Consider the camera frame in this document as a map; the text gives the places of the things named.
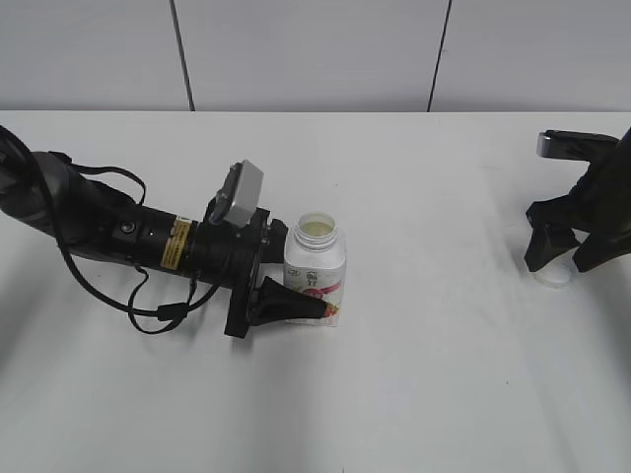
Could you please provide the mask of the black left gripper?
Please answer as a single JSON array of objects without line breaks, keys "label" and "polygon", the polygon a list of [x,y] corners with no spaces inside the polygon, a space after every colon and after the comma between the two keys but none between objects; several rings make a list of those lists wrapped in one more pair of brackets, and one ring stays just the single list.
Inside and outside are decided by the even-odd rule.
[{"label": "black left gripper", "polygon": [[265,263],[282,264],[288,227],[258,208],[249,223],[236,228],[228,223],[200,223],[189,251],[189,269],[198,280],[231,291],[224,333],[244,339],[250,326],[295,319],[324,318],[327,303],[292,291],[266,276],[254,291],[254,275],[265,244]]}]

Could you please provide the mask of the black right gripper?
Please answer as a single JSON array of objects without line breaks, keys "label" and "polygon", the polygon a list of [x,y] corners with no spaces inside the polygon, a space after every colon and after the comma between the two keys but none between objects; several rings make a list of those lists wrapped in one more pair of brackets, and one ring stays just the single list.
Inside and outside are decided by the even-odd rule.
[{"label": "black right gripper", "polygon": [[[535,201],[526,212],[531,238],[524,260],[539,271],[578,247],[573,261],[585,273],[630,253],[630,134],[564,195]],[[573,230],[587,233],[578,239]]]}]

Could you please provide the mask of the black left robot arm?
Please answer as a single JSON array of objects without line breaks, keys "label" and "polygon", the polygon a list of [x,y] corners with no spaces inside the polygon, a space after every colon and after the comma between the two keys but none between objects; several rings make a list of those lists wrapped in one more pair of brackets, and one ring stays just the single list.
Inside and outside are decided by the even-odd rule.
[{"label": "black left robot arm", "polygon": [[[159,333],[179,327],[221,288],[231,292],[225,332],[243,338],[253,326],[297,314],[293,296],[269,276],[263,264],[282,260],[288,229],[258,206],[262,174],[248,162],[231,166],[223,186],[200,221],[146,206],[98,179],[115,173],[141,184],[118,167],[85,167],[60,152],[33,152],[7,128],[1,130],[1,211],[51,236],[79,285],[96,299],[124,312],[136,330],[140,317],[161,322]],[[185,277],[182,302],[140,308],[132,290],[119,302],[88,282],[78,257]]]}]

